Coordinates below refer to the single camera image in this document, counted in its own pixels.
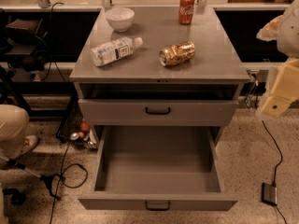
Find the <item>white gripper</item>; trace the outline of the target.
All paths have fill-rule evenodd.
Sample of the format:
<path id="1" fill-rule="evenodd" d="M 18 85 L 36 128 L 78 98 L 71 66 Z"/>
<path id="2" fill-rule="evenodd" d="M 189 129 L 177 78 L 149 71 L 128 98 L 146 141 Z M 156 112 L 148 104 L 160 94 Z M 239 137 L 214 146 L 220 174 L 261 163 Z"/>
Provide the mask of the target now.
<path id="1" fill-rule="evenodd" d="M 293 0 L 283 15 L 275 17 L 259 30 L 262 41 L 277 40 L 278 51 L 289 58 L 268 71 L 266 91 L 258 104 L 256 116 L 271 120 L 282 115 L 299 99 L 299 0 Z"/>

